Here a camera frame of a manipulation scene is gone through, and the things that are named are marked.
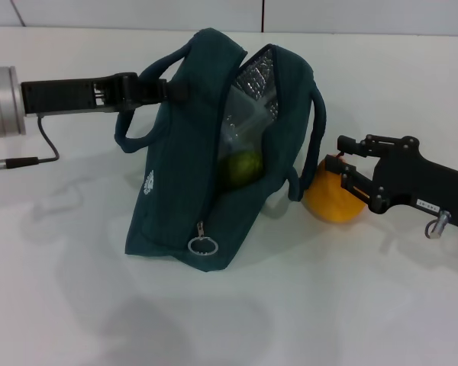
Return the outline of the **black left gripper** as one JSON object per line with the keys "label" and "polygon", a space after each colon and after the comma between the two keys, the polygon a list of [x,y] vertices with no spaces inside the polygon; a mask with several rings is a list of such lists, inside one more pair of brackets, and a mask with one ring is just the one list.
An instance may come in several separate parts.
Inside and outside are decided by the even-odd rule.
{"label": "black left gripper", "polygon": [[138,79],[133,72],[92,79],[61,79],[23,82],[26,114],[81,114],[132,111],[139,106],[189,98],[188,82]]}

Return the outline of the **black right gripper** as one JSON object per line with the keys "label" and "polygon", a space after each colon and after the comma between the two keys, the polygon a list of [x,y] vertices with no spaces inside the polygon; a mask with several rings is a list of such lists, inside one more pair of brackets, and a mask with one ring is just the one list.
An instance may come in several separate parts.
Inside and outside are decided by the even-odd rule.
{"label": "black right gripper", "polygon": [[377,156],[373,179],[356,170],[339,156],[326,156],[326,170],[340,176],[340,186],[369,204],[376,214],[397,205],[407,205],[440,217],[450,215],[449,224],[458,227],[458,171],[425,159],[419,140],[367,136],[357,142],[341,135],[338,150],[358,156]]}

